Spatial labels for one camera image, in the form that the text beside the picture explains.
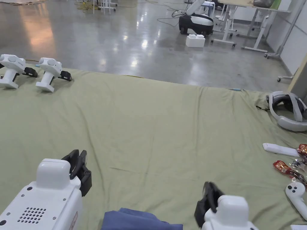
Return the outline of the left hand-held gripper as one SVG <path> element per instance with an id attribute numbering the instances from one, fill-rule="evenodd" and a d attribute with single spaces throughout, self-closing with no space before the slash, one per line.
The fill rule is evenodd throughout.
<path id="1" fill-rule="evenodd" d="M 82 198 L 91 188 L 87 151 L 73 150 L 61 160 L 44 159 L 36 180 L 15 196 L 0 216 L 1 230 L 76 230 Z"/>

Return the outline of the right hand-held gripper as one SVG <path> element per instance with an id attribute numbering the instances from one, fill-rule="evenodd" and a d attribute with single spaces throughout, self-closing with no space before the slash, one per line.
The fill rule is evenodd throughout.
<path id="1" fill-rule="evenodd" d="M 224 195 L 213 182 L 206 181 L 203 199 L 197 202 L 194 218 L 201 230 L 257 230 L 249 220 L 244 197 Z"/>

